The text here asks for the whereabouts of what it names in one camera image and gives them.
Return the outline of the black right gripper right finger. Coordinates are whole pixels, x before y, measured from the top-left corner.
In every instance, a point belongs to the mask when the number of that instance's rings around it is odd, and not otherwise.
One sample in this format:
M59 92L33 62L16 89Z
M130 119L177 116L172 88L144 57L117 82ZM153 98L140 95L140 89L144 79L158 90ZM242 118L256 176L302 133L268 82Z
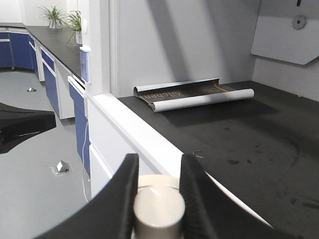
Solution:
M229 198L194 155L181 158L179 192L185 201L186 239L292 239L261 222Z

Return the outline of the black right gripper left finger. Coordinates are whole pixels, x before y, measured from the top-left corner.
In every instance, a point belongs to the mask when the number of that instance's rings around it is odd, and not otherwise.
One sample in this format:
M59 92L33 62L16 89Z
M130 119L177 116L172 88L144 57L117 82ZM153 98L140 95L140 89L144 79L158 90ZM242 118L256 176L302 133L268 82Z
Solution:
M85 207L38 239L130 239L139 156L127 154L110 181Z

